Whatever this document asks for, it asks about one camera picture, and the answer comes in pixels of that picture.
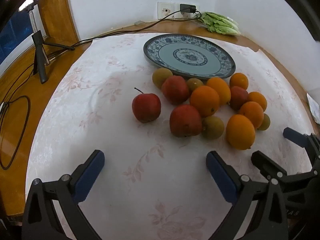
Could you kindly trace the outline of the yellow-green fruit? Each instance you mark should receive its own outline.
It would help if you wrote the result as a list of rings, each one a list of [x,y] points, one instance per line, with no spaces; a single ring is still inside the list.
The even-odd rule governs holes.
[[[224,123],[217,116],[208,116],[202,120],[202,135],[208,140],[218,139],[224,130]]]
[[[167,78],[173,76],[171,70],[167,68],[158,68],[154,71],[152,75],[153,84],[158,88],[161,89],[163,83],[166,81]]]
[[[270,117],[265,113],[262,124],[258,127],[258,130],[265,131],[269,128],[271,123]]]

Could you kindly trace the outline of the large front orange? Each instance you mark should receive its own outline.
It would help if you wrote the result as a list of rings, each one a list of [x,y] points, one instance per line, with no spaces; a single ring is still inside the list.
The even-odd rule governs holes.
[[[227,122],[226,139],[237,150],[250,149],[255,141],[255,128],[248,118],[235,114]]]

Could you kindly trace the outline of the large orange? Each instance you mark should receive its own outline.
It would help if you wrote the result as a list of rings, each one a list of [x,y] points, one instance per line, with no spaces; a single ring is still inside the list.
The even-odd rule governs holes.
[[[196,88],[190,98],[190,105],[195,107],[203,118],[212,116],[220,108],[218,93],[209,86]]]
[[[250,149],[255,141],[255,128],[248,118],[235,114],[227,122],[226,139],[237,150]]]

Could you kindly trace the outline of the small orange edge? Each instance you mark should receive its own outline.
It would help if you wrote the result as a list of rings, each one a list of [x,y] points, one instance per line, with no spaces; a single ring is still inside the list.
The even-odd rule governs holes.
[[[263,109],[263,111],[266,111],[266,109],[267,109],[267,100],[263,96],[263,94],[261,94],[259,92],[250,92],[248,94],[248,100],[258,103],[261,106],[261,108]]]

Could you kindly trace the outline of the dark red apple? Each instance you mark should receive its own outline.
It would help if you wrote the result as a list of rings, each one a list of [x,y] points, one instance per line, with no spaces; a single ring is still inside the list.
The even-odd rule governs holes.
[[[238,111],[244,103],[248,101],[248,92],[247,90],[238,87],[233,86],[231,88],[231,100],[229,102],[230,107]]]

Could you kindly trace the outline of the oval orange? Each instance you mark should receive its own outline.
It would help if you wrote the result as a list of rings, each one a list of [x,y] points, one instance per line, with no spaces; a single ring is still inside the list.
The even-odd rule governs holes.
[[[217,92],[220,98],[220,106],[224,106],[230,102],[231,90],[226,81],[220,77],[212,77],[207,81],[206,85]]]

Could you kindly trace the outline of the small orange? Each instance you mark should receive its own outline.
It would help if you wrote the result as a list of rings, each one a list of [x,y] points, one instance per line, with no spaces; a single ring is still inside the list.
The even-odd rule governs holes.
[[[244,90],[247,90],[249,87],[249,81],[245,74],[243,73],[235,73],[231,76],[229,80],[229,86],[230,87],[240,87]]]

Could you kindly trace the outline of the red apple pile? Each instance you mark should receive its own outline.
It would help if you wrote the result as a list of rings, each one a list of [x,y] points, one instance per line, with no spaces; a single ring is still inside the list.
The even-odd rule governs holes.
[[[180,105],[189,99],[189,87],[181,76],[170,76],[161,86],[165,98],[172,105]]]
[[[170,115],[169,126],[172,135],[182,137],[197,136],[202,131],[199,111],[191,105],[179,105]]]

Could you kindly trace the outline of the green-brown fruit pile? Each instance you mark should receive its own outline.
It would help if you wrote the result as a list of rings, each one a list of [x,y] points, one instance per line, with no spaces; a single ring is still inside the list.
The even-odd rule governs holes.
[[[203,82],[197,78],[190,78],[187,80],[187,85],[189,87],[189,91],[192,93],[195,89],[203,86]]]

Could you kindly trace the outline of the red apple with stem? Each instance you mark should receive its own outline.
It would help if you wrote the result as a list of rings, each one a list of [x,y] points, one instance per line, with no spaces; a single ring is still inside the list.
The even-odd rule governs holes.
[[[132,111],[134,116],[141,123],[147,123],[156,120],[161,114],[161,101],[156,94],[143,93],[135,88],[140,94],[132,101]]]

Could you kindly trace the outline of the white paper packet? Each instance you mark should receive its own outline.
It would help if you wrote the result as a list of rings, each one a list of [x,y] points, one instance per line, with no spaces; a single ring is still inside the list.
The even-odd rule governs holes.
[[[319,104],[307,93],[306,94],[308,105],[310,108],[311,115],[318,125],[320,125],[320,111],[319,111]]]

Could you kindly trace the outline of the white floral tablecloth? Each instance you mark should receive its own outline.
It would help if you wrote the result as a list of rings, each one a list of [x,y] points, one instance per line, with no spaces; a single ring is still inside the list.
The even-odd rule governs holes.
[[[263,181],[251,163],[261,151],[288,174],[308,172],[311,164],[301,147],[283,130],[313,132],[295,90],[260,50],[217,41],[249,79],[249,91],[267,100],[271,119],[257,131],[253,146],[233,149],[225,136],[177,138],[169,128],[173,110],[152,83],[155,67],[143,46],[151,34],[131,34],[94,41],[61,80],[37,127],[29,155],[25,186],[35,178],[58,180],[72,173],[95,150],[105,165],[80,208],[102,239],[208,239],[231,208],[206,168],[216,151],[239,174]],[[156,94],[161,114],[141,123],[132,101]]]

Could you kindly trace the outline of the blue patterned ceramic plate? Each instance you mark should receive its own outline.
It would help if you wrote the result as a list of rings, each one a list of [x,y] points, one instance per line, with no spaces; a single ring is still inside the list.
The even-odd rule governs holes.
[[[187,34],[163,34],[149,39],[143,47],[148,61],[183,77],[226,79],[236,70],[231,55],[217,44]]]

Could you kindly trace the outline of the bagged green lettuce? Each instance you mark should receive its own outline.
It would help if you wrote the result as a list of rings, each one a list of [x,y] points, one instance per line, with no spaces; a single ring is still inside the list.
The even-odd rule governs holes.
[[[214,12],[203,12],[199,17],[199,21],[211,33],[230,36],[241,35],[238,23],[229,17]]]

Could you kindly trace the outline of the black tripod stand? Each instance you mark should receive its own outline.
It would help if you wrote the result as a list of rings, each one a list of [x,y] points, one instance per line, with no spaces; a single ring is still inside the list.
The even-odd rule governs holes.
[[[26,7],[26,11],[29,13],[31,27],[33,30],[33,35],[31,36],[31,38],[35,46],[33,75],[36,75],[37,73],[39,73],[40,82],[44,84],[48,81],[46,66],[50,64],[50,61],[48,59],[48,56],[43,46],[48,45],[48,46],[62,48],[66,50],[75,50],[75,48],[70,46],[65,46],[63,44],[49,43],[44,41],[41,31],[37,28],[34,13],[33,13],[33,9],[36,3],[37,2],[34,0],[30,5]]]

